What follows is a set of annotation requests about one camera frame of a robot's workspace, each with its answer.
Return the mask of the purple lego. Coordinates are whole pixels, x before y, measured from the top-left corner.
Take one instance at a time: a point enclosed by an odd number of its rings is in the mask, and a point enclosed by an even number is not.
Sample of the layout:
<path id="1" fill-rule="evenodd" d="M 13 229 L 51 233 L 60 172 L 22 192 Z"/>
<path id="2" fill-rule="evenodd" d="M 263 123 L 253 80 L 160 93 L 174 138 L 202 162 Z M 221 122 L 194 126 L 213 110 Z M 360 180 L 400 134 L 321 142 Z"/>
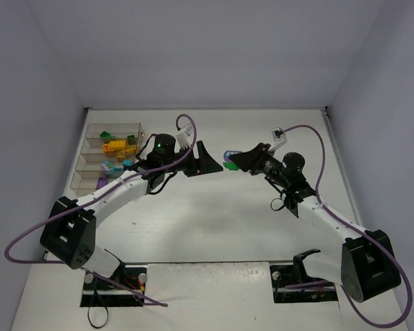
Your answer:
<path id="1" fill-rule="evenodd" d="M 236 154 L 241 154 L 241 151 L 238 150 L 227 150 L 225 151 L 224 155 L 223 155 L 223 159 L 224 159 L 224 163 L 230 163 L 232 164 L 233 162 L 231 161 L 230 157 Z"/>

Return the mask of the yellow curved lego brick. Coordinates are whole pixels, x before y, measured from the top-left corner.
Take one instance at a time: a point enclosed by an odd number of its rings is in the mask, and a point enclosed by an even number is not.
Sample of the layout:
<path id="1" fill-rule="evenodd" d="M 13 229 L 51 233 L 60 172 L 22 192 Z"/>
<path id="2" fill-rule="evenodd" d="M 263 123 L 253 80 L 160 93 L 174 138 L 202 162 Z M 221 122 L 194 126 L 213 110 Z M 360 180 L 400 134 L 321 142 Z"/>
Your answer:
<path id="1" fill-rule="evenodd" d="M 137 153 L 137 146 L 136 145 L 127 146 L 121 152 L 123 154 L 136 154 Z"/>

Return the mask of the teal square lego brick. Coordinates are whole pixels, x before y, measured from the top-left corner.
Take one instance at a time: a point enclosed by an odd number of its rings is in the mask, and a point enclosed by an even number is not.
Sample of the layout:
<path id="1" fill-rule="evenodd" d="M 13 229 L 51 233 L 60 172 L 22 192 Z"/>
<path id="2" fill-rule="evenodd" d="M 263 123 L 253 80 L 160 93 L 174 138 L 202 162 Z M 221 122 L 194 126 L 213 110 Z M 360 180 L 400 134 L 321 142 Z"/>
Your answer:
<path id="1" fill-rule="evenodd" d="M 130 167 L 133 164 L 133 162 L 131 160 L 124 160 L 122 164 L 123 167 Z"/>

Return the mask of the dark green lego brick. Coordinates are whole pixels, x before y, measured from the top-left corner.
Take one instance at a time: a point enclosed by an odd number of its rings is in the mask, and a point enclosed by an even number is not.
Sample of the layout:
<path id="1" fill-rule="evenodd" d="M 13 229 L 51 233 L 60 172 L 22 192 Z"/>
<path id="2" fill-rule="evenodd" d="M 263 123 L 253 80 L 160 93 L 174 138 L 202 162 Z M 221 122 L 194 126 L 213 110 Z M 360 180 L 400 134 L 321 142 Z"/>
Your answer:
<path id="1" fill-rule="evenodd" d="M 127 142 L 129 145 L 136 145 L 137 144 L 137 137 L 135 135 L 128 135 Z"/>

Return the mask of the purple lego brick front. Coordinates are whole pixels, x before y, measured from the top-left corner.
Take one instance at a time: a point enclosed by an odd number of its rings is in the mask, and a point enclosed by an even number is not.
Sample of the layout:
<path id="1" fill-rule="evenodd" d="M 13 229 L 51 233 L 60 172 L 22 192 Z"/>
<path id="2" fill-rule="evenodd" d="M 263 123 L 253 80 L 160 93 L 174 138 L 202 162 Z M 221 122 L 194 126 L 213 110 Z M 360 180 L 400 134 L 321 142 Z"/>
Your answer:
<path id="1" fill-rule="evenodd" d="M 100 188 L 103 188 L 108 184 L 108 178 L 107 177 L 99 177 L 96 184 L 96 189 L 99 190 Z"/>

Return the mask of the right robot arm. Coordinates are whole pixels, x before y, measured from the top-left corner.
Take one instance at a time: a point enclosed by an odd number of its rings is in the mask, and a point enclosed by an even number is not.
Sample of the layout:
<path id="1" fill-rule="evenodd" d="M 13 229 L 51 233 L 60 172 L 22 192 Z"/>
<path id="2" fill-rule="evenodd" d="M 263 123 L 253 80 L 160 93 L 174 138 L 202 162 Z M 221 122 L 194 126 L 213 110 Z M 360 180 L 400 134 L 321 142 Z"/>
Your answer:
<path id="1" fill-rule="evenodd" d="M 243 172 L 263 174 L 278 185 L 284 207 L 295 217 L 312 225 L 332 243 L 329 252 L 313 248 L 293 258 L 293 268 L 300 283 L 322 279 L 342 286 L 348 296 L 361 303 L 402 282 L 391 261 L 391 241 L 381 230 L 370 231 L 347 221 L 317 198 L 317 193 L 302 173 L 305 159 L 296 152 L 278 161 L 259 143 L 248 152 L 229 156 Z"/>

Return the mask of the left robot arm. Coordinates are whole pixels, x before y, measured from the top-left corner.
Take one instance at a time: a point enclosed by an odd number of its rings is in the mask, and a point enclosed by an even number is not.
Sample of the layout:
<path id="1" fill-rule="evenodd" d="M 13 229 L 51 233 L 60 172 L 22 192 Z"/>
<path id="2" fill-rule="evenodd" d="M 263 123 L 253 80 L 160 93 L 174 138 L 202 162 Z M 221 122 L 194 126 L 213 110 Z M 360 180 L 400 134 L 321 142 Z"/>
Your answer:
<path id="1" fill-rule="evenodd" d="M 179 172 L 195 177 L 222 170 L 202 141 L 190 147 L 183 136 L 158 134 L 147 156 L 127 167 L 114 181 L 79 199 L 58 199 L 51 210 L 52 220 L 44 226 L 40 244 L 72 270 L 113 278 L 124 268 L 124 263 L 96 244 L 101 223 L 131 201 L 156 194 L 165 177 Z"/>

